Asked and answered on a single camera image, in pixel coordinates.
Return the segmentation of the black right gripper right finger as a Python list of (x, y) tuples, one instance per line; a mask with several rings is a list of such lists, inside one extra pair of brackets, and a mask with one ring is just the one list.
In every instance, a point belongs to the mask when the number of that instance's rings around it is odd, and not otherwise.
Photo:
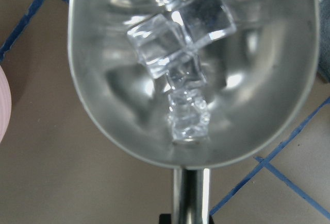
[(213, 217), (209, 215), (209, 224), (215, 224)]

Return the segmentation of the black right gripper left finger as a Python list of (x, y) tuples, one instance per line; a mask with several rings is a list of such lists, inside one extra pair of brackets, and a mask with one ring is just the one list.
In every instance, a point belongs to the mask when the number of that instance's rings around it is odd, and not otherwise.
[(171, 224), (172, 223), (172, 216), (170, 213), (163, 213), (159, 215), (158, 219), (159, 224)]

